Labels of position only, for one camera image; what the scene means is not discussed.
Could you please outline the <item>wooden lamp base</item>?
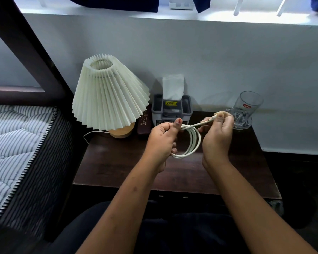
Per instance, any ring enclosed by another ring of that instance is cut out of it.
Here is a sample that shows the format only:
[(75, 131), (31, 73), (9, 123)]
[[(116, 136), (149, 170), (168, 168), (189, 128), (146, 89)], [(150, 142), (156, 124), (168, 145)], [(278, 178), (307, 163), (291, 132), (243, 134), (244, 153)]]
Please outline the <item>wooden lamp base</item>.
[(108, 132), (114, 138), (123, 139), (132, 134), (134, 127), (135, 127), (135, 123), (131, 123), (129, 126), (125, 126), (124, 128), (109, 130)]

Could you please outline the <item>person's right forearm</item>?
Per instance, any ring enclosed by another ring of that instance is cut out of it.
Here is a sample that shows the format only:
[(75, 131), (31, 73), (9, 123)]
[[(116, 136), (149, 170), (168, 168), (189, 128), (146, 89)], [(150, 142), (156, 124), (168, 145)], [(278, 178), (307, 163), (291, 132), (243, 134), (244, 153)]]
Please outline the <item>person's right forearm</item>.
[(251, 254), (318, 254), (259, 195), (228, 159), (203, 157)]

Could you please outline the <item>person's right hand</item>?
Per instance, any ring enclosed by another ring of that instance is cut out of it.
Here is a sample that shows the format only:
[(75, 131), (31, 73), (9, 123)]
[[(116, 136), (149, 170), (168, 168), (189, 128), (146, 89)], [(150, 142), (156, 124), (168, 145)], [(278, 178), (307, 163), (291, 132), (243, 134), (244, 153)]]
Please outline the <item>person's right hand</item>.
[(229, 148), (232, 141), (233, 129), (217, 130), (211, 128), (209, 130), (199, 130), (200, 134), (204, 134), (202, 142), (203, 158), (202, 164), (207, 171), (215, 170), (224, 165), (228, 165)]

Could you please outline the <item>grey tissue box holder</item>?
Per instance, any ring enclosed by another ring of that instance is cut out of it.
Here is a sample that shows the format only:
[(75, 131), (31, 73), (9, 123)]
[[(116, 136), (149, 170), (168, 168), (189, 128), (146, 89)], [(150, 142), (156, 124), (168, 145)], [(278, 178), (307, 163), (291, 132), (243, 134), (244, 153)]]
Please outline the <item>grey tissue box holder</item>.
[(173, 123), (177, 118), (183, 120), (183, 124), (188, 125), (192, 115), (191, 98), (183, 95), (179, 101), (164, 100), (162, 94), (155, 94), (152, 102), (153, 125), (160, 123)]

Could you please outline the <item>person's dark trousers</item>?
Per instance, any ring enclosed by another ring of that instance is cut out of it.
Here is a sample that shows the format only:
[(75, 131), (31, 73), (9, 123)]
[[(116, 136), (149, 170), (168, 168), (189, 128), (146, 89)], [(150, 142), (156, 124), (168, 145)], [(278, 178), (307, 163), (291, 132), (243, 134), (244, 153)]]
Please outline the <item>person's dark trousers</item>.
[[(75, 254), (109, 204), (82, 212), (42, 254)], [(160, 212), (158, 202), (148, 201), (134, 254), (251, 254), (229, 215), (180, 213), (166, 218)]]

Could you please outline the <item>striped mattress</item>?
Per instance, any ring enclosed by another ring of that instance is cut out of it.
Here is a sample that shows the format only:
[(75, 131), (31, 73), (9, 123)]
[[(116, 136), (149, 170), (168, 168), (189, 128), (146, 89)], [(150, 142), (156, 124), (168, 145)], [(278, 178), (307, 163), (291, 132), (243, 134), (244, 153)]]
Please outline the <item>striped mattress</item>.
[(72, 124), (57, 106), (0, 105), (0, 226), (44, 237), (73, 150)]

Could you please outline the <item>person's left hand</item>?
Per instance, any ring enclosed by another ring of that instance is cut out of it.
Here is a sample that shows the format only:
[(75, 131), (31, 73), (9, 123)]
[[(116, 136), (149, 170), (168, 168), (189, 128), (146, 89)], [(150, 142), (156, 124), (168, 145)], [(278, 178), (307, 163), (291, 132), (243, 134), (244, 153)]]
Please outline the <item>person's left hand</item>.
[(151, 130), (141, 158), (157, 173), (165, 169), (168, 157), (177, 153), (177, 137), (171, 137), (171, 124), (161, 123)]

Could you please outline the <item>person's left forearm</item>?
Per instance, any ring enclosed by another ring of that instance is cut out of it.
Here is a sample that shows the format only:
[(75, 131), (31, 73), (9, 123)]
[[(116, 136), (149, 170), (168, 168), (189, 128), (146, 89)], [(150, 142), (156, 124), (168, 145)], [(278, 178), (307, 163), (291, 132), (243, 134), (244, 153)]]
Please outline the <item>person's left forearm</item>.
[(75, 254), (132, 254), (153, 182), (165, 161), (141, 157)]

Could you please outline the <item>dark blue hanging cloth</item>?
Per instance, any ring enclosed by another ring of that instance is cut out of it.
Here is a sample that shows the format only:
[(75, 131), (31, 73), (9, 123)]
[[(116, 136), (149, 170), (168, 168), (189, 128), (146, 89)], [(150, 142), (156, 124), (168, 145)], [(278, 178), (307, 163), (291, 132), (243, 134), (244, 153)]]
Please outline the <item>dark blue hanging cloth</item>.
[(193, 2), (198, 13), (206, 11), (211, 6), (211, 0), (193, 0)]
[(70, 0), (80, 6), (96, 9), (157, 13), (159, 0)]

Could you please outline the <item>white pleated lamp shade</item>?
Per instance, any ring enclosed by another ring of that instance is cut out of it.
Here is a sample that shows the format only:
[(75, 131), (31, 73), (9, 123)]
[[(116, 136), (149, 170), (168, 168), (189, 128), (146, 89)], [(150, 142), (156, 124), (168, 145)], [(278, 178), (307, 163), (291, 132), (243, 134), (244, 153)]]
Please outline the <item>white pleated lamp shade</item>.
[(112, 55), (84, 60), (72, 112), (77, 121), (94, 130), (130, 126), (149, 105), (149, 88)]

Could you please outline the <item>dark brown book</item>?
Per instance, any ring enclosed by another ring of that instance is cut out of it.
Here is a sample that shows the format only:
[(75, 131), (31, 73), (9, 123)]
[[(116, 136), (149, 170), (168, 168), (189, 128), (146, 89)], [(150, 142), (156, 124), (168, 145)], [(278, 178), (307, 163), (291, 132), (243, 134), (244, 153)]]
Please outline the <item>dark brown book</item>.
[(151, 133), (153, 127), (153, 119), (152, 119), (152, 106), (148, 105), (146, 110), (137, 120), (137, 134), (140, 136), (149, 135)]

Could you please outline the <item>white tissue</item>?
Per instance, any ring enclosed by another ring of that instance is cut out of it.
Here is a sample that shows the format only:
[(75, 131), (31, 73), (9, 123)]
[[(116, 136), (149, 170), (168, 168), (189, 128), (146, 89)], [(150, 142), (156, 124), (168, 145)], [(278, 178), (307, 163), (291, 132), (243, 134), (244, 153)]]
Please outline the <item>white tissue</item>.
[(180, 101), (184, 95), (184, 75), (167, 75), (162, 78), (163, 99)]

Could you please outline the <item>dark wooden bed frame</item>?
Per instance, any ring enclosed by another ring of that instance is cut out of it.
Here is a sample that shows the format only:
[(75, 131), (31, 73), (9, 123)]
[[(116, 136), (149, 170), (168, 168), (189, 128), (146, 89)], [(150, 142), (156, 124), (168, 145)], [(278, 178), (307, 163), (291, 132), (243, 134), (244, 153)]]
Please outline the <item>dark wooden bed frame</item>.
[(0, 38), (40, 85), (0, 86), (0, 104), (64, 106), (73, 93), (14, 0), (0, 0)]

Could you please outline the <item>clear glass mug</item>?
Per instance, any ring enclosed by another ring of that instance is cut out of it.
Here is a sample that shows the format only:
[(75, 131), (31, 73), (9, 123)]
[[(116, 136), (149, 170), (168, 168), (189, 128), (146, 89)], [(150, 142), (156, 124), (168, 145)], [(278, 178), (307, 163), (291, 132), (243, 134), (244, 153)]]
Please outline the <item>clear glass mug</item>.
[(261, 106), (263, 98), (253, 91), (244, 91), (233, 107), (226, 110), (234, 117), (233, 129), (244, 130), (251, 127), (252, 114)]

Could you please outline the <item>dark wooden bedside table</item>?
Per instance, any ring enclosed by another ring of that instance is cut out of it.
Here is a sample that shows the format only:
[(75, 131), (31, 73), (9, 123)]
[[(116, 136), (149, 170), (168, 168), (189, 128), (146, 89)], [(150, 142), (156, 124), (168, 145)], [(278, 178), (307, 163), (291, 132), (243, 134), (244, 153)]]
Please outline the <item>dark wooden bedside table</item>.
[[(74, 178), (74, 185), (119, 188), (144, 152), (147, 139), (136, 129), (123, 139), (107, 133), (96, 133), (86, 149)], [(202, 146), (184, 159), (169, 157), (165, 170), (159, 173), (152, 190), (164, 194), (197, 194), (217, 196), (219, 191), (202, 166)], [(281, 201), (282, 197), (253, 127), (234, 130), (229, 159), (245, 179), (266, 200)]]

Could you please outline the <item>white window bracket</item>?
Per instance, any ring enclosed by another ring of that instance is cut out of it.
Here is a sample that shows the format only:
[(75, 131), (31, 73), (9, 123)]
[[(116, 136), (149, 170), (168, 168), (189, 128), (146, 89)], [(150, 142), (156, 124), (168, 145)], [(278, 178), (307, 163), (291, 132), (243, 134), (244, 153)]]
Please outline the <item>white window bracket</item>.
[(170, 9), (193, 10), (195, 3), (193, 0), (169, 0)]

